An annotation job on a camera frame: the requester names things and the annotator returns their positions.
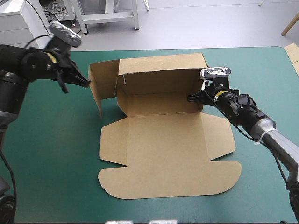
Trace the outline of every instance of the metal frame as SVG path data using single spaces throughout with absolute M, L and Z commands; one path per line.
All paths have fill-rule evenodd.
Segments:
M 139 30 L 137 0 L 132 0 L 133 10 L 130 12 L 115 12 L 114 0 L 106 0 L 105 13 L 84 15 L 80 2 L 78 0 L 70 0 L 74 6 L 74 10 L 80 24 L 81 30 L 84 34 L 88 34 L 87 24 L 105 23 L 105 22 L 118 22 L 134 19 L 135 30 Z

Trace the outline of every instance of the white cabinet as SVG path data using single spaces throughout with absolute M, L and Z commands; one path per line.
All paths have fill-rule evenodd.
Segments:
M 48 28 L 48 21 L 38 0 L 29 1 Z M 24 47 L 31 39 L 47 34 L 35 10 L 24 0 L 10 0 L 0 6 L 0 44 Z M 42 49 L 49 41 L 42 37 L 31 46 Z

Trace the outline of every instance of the unfolded cardboard box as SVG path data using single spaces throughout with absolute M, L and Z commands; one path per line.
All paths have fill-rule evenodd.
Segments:
M 235 150 L 229 122 L 187 101 L 200 90 L 206 67 L 201 53 L 90 65 L 99 111 L 102 99 L 117 97 L 127 116 L 101 130 L 100 158 L 125 165 L 99 172 L 107 193 L 124 199 L 200 196 L 235 185 L 240 163 L 211 161 Z

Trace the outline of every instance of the wooden table leg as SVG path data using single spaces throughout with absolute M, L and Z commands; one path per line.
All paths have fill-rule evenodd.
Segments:
M 299 20 L 299 12 L 295 17 L 292 19 L 292 21 L 287 25 L 287 27 L 282 31 L 281 35 L 284 36 L 286 35 L 287 32 L 295 25 L 295 23 Z

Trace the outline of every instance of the white drawer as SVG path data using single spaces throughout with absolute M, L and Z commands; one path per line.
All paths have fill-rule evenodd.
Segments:
M 0 16 L 0 31 L 28 29 L 22 15 Z
M 0 32 L 0 44 L 27 43 L 33 36 L 29 29 L 17 29 Z

